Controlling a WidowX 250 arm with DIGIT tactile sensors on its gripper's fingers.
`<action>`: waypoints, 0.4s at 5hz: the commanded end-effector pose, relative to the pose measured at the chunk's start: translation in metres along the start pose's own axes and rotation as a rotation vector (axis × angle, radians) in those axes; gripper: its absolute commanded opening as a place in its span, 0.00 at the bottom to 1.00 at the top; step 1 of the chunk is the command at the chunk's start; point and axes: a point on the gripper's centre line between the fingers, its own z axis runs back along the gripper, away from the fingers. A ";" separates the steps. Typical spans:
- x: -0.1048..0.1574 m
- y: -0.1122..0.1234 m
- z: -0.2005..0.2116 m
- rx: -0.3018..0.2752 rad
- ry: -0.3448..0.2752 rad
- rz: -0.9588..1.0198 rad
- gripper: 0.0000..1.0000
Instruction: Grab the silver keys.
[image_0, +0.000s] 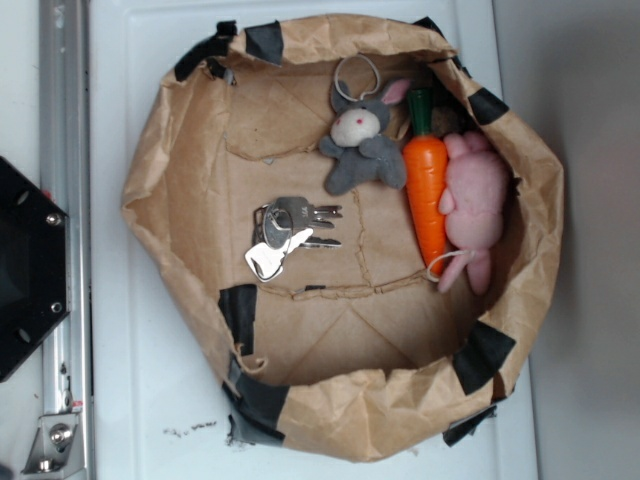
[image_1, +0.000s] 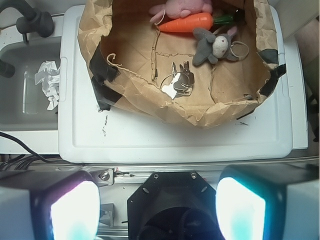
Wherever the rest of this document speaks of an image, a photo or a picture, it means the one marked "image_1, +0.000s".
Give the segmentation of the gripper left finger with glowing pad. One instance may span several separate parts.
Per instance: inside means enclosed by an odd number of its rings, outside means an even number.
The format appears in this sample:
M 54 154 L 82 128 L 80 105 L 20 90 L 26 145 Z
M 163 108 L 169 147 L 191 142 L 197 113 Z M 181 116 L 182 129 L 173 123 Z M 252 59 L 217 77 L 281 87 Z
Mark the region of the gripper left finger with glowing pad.
M 11 170 L 0 173 L 2 240 L 94 240 L 100 193 L 90 173 Z

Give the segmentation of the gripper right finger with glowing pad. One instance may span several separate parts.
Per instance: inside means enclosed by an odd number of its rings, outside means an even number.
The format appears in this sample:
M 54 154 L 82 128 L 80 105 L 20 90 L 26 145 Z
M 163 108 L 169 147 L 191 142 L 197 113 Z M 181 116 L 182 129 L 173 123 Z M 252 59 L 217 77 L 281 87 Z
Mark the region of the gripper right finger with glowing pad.
M 215 198 L 226 240 L 318 240 L 320 168 L 315 164 L 232 164 Z

